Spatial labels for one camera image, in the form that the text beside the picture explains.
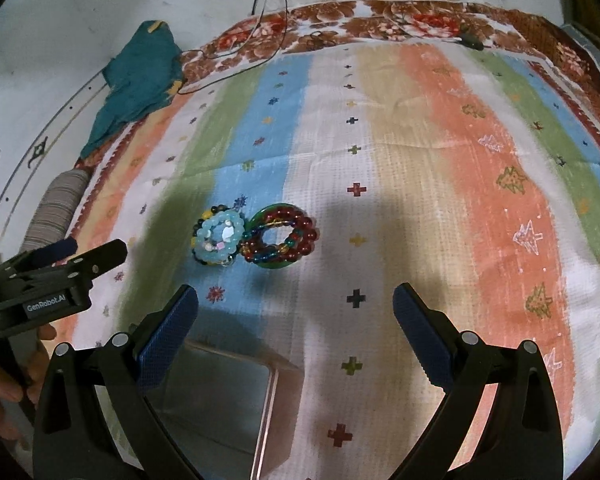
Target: human hand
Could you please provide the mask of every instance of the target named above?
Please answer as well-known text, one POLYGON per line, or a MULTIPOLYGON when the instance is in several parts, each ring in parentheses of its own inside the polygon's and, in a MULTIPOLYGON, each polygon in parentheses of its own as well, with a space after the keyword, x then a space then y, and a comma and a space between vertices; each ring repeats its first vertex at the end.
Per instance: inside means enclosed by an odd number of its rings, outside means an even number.
MULTIPOLYGON (((56 338, 56 329, 51 325, 44 325, 38 329, 38 337, 41 340, 50 341, 56 338)), ((26 374, 31 379, 31 386, 27 388, 27 397, 35 405, 38 405, 42 384, 45 380, 46 369, 49 364, 49 355, 42 343, 38 342, 38 349, 30 357, 26 367, 26 374)), ((24 392, 21 386, 2 368, 0 368, 0 399, 10 402, 20 402, 24 392)), ((20 433, 13 423, 8 420, 4 413, 4 408, 0 403, 0 436, 5 440, 17 440, 20 433)))

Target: striped fabric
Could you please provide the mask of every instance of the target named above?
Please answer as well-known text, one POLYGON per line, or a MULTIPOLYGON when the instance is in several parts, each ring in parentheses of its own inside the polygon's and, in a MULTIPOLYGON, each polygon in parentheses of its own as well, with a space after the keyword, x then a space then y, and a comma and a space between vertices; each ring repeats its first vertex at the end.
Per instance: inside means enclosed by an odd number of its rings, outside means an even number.
POLYGON ((90 170, 69 170, 51 181, 29 223, 20 252, 64 238, 90 178, 90 170))
POLYGON ((72 233, 81 251, 121 238, 130 254, 59 337, 105 342, 192 285, 191 338, 304 370, 271 479, 388 478, 416 442, 442 391, 393 317, 404 281, 488 343, 535 339, 567 473, 599 438, 600 123, 544 61, 419 40, 288 54, 176 96, 96 171, 72 233), (275 202, 315 219, 310 256, 282 270, 190 256, 209 206, 250 218, 275 202))

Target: brown floral cloth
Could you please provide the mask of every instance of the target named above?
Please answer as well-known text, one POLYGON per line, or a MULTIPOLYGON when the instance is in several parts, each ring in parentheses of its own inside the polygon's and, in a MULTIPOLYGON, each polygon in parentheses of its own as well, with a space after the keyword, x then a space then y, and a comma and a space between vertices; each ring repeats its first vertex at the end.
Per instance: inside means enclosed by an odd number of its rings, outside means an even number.
POLYGON ((360 41, 460 42, 469 33, 486 48, 550 60, 600 120, 600 71, 588 52, 540 16, 457 0, 345 0, 274 12, 237 23, 202 48, 182 54, 192 92, 276 54, 312 52, 360 41))

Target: orange stripe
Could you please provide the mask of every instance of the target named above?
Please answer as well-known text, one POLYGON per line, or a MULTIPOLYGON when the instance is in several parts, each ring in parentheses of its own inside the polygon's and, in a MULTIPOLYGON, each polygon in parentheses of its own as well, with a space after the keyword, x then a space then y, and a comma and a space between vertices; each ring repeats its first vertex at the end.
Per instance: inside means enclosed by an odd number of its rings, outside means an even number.
MULTIPOLYGON (((445 156, 454 170, 456 193, 464 197, 474 227, 467 250, 474 256, 482 298, 475 330, 487 343, 498 346, 515 348, 521 340, 535 337, 544 354, 555 347, 555 361, 561 361, 562 368, 555 374, 554 391, 565 434, 571 421, 573 353, 558 240, 547 200, 531 180, 523 182, 524 193, 496 184, 505 168, 523 173, 515 146, 494 112, 472 94, 461 73, 438 49, 424 44, 405 46, 401 62, 408 76, 419 83, 432 120, 447 131, 452 146, 445 156), (484 135, 493 135, 504 147, 501 152, 491 153, 478 144, 484 135), (538 256, 512 240, 529 220, 535 232, 542 233, 538 256), (546 296, 553 301, 551 317, 541 319, 525 308, 525 302, 543 283, 546 296)), ((480 415, 485 420, 484 411, 480 415)))
MULTIPOLYGON (((178 94, 171 105, 147 116, 94 200, 91 211, 76 237, 77 254, 109 241, 127 191, 144 168, 149 155, 164 137, 173 117, 189 99, 190 95, 178 94)), ((56 342, 72 340, 78 316, 79 314, 75 314, 54 323, 58 330, 56 342)))

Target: teal cloth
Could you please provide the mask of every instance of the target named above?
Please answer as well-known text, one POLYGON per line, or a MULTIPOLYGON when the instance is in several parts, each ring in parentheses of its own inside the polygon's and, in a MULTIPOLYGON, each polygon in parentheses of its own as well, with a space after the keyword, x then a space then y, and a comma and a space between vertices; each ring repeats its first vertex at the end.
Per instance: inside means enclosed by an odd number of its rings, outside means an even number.
POLYGON ((182 80, 182 51, 166 23, 149 33, 154 23, 155 20, 142 22, 120 54, 102 71, 111 90, 93 122, 81 158, 103 145, 125 124, 171 103, 173 96, 167 90, 174 81, 182 80))

